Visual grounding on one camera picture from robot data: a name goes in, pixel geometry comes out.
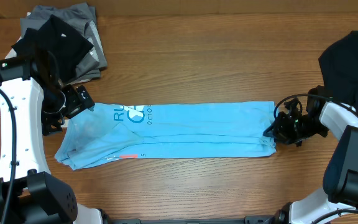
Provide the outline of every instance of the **black cloth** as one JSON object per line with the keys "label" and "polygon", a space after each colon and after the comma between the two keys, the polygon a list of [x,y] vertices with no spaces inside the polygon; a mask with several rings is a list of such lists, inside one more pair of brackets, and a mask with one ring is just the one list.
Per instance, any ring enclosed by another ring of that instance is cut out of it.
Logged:
{"label": "black cloth", "polygon": [[319,63],[325,88],[358,112],[358,31],[328,47]]}
{"label": "black cloth", "polygon": [[63,83],[75,79],[76,66],[93,48],[76,29],[54,15],[39,30],[27,29],[23,39],[12,48],[17,55],[27,55],[34,54],[35,45],[56,57]]}

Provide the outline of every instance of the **gray cloth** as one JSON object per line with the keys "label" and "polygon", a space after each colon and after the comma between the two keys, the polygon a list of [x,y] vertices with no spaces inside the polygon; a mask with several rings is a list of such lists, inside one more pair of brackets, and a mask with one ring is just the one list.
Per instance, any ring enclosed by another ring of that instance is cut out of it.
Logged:
{"label": "gray cloth", "polygon": [[51,15],[55,15],[74,27],[84,38],[90,41],[94,48],[76,67],[75,82],[99,78],[99,68],[107,67],[99,33],[96,28],[96,10],[87,3],[75,4],[65,9],[50,6],[36,6],[29,16],[21,19],[21,35],[27,28],[39,29]]}

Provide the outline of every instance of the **blue fabric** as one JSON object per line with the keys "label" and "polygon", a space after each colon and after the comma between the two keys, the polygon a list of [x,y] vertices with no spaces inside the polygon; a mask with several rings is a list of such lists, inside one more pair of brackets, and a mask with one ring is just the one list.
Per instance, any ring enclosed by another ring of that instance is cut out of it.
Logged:
{"label": "blue fabric", "polygon": [[262,157],[275,152],[263,131],[272,101],[122,106],[96,103],[69,120],[57,161],[73,170],[128,157]]}

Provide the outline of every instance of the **wooden table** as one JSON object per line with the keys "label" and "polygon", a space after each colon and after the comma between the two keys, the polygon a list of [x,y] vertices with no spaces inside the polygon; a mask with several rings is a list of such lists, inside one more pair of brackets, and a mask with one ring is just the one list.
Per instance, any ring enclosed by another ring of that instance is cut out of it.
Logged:
{"label": "wooden table", "polygon": [[[0,59],[19,26],[0,20]],[[323,84],[318,57],[358,30],[358,13],[101,17],[98,27],[109,66],[86,84],[96,102],[278,102]],[[63,137],[44,138],[45,153],[78,201],[143,220],[272,215],[321,186],[337,144],[313,136],[302,147],[278,145],[269,158],[139,159],[72,171],[53,158]],[[358,215],[335,223],[358,223]]]}

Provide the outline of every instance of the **robotic arm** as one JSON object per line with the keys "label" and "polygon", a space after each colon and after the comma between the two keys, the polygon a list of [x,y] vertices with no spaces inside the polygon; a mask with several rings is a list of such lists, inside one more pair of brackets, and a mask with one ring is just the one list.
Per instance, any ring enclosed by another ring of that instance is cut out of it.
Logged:
{"label": "robotic arm", "polygon": [[[246,216],[230,220],[111,220],[102,210],[76,202],[66,183],[50,175],[42,135],[62,130],[64,117],[72,118],[94,102],[83,86],[63,86],[56,71],[57,62],[48,52],[35,57],[0,61],[0,89],[10,98],[17,120],[17,172],[11,177],[12,126],[5,99],[0,95],[1,158],[0,220],[6,203],[7,186],[13,184],[8,223],[75,224],[306,224],[326,223],[346,213],[358,213],[358,117],[345,106],[323,98],[308,97],[307,115],[300,101],[285,103],[288,114],[280,112],[265,132],[284,144],[301,145],[302,140],[328,130],[339,144],[324,175],[323,187],[307,198],[286,204],[275,216]],[[310,94],[327,96],[319,86]],[[20,197],[27,189],[29,195]]]}

